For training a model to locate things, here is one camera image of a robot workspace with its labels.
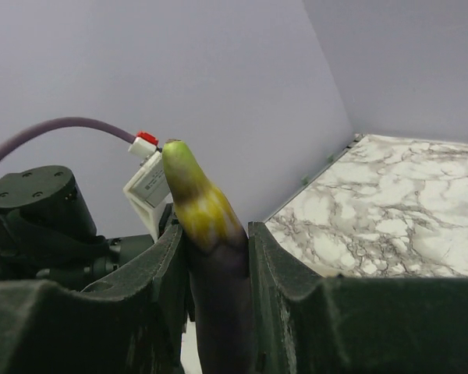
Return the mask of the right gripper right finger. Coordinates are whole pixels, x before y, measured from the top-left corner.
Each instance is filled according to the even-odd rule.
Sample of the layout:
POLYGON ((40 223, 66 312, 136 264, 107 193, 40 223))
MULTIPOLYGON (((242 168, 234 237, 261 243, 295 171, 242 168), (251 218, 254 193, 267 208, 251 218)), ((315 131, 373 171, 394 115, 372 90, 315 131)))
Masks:
POLYGON ((260 373, 468 373, 468 278, 322 277, 248 228, 260 373))

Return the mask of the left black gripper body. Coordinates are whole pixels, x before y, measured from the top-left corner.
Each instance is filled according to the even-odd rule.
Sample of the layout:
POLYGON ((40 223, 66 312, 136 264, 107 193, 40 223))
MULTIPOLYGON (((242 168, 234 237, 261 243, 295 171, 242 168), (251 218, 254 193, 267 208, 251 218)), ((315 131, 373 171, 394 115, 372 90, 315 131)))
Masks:
POLYGON ((149 234, 99 235, 67 167, 42 166, 0 178, 0 281, 50 280, 81 291, 156 240, 149 234))

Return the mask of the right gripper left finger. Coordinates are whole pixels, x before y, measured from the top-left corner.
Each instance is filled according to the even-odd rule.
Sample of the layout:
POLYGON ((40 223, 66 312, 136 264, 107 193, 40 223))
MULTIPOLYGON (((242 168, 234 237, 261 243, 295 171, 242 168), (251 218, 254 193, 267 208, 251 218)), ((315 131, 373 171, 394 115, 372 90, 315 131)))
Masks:
POLYGON ((81 292, 0 281, 0 373, 181 373, 183 245, 182 228, 170 225, 81 292))

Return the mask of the purple toy eggplant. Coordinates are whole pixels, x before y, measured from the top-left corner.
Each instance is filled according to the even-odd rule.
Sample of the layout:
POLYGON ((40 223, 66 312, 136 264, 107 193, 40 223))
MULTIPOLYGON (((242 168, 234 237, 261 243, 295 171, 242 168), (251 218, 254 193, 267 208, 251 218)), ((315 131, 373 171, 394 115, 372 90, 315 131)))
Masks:
POLYGON ((204 373, 253 373, 255 337, 249 242, 224 192, 185 141, 162 148, 175 215, 188 241, 197 351, 204 373))

